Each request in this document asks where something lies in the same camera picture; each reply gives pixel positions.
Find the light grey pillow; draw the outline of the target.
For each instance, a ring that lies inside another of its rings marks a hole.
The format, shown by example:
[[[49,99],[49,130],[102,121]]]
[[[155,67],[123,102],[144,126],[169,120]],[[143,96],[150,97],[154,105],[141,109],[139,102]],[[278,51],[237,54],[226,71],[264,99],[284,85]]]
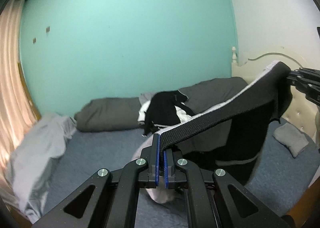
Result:
[[[43,216],[52,175],[75,132],[73,118],[45,114],[11,153],[5,177],[13,189],[18,209],[31,223]]]

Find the grey and black jacket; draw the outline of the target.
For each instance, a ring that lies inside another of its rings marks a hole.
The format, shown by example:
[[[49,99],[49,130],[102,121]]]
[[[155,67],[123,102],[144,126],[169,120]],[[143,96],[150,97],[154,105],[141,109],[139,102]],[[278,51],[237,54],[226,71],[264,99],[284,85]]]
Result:
[[[159,167],[164,167],[164,151],[176,147],[199,168],[222,168],[240,184],[249,183],[259,166],[269,124],[279,121],[291,103],[290,71],[275,60],[229,99],[185,123],[157,131]]]

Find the folded grey garment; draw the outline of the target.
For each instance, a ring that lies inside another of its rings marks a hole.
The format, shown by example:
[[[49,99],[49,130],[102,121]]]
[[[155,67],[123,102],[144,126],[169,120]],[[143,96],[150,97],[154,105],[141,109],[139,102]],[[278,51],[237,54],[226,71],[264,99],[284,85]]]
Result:
[[[278,127],[274,131],[273,137],[287,147],[293,158],[296,158],[309,144],[305,135],[290,123]]]

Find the pink curtain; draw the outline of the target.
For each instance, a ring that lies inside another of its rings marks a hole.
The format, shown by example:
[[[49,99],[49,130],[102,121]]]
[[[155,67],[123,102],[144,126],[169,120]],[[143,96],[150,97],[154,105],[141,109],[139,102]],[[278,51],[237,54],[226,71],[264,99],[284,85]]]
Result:
[[[1,171],[25,134],[40,119],[20,61],[20,25],[25,0],[9,0],[1,13]]]

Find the cream tufted headboard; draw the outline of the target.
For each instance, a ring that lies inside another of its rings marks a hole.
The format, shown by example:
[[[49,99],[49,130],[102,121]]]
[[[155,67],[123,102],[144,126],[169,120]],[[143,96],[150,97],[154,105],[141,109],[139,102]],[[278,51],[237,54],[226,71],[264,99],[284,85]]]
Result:
[[[238,54],[236,47],[232,47],[232,76],[241,77],[249,84],[274,60],[285,63],[291,70],[311,66],[300,54],[282,46],[256,50],[244,56]],[[308,134],[316,144],[319,143],[319,110],[317,106],[308,101],[305,95],[295,87],[291,88],[291,92],[292,102],[284,112],[283,118],[300,131]]]

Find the black and white clothes pile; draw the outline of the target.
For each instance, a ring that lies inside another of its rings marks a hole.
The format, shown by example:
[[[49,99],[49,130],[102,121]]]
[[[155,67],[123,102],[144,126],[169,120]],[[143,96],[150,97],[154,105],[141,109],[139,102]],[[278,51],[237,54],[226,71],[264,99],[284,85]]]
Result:
[[[195,112],[185,105],[186,101],[188,97],[178,90],[154,94],[141,106],[138,113],[138,123],[144,130],[143,136],[178,125],[195,116]]]

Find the dark grey long pillow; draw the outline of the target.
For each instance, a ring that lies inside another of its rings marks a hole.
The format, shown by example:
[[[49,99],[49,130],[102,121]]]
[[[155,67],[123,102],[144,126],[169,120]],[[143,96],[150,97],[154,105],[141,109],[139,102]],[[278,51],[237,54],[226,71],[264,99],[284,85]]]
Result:
[[[186,106],[195,114],[225,102],[240,92],[247,83],[240,77],[214,78],[180,91],[188,96]],[[134,98],[100,98],[86,104],[74,116],[82,132],[110,132],[139,127],[138,114],[142,104]]]

